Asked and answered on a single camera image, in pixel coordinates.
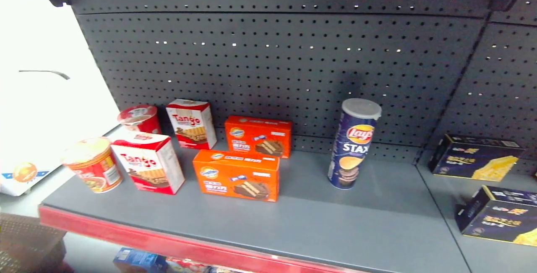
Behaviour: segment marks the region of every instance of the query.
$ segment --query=instant noodle cup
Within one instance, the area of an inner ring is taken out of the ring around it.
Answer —
[[[111,143],[104,137],[75,143],[64,151],[62,164],[78,175],[95,193],[110,191],[123,179],[117,171]]]
[[[129,131],[162,133],[159,117],[157,117],[157,107],[153,105],[129,107],[117,115],[117,121]]]

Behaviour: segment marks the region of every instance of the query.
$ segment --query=brown basket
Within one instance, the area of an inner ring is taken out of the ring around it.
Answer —
[[[48,273],[61,267],[65,231],[45,227],[38,218],[0,213],[0,272]]]

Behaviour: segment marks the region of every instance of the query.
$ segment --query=dark blue box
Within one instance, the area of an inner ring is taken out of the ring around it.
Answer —
[[[168,268],[166,257],[131,248],[121,248],[113,262],[121,272],[165,273]]]
[[[523,152],[514,141],[446,134],[428,167],[436,175],[499,182]]]
[[[537,246],[537,193],[483,185],[455,221],[469,237]]]

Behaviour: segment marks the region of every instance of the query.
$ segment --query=clear plastic lid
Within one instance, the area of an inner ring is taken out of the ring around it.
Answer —
[[[343,101],[341,108],[345,113],[360,119],[378,120],[382,113],[382,108],[377,103],[360,98],[347,99]]]

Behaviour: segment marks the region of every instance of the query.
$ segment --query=red cup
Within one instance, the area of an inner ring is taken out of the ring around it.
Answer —
[[[157,107],[153,105],[137,105],[129,107],[117,115],[117,121],[127,130],[161,134]]]

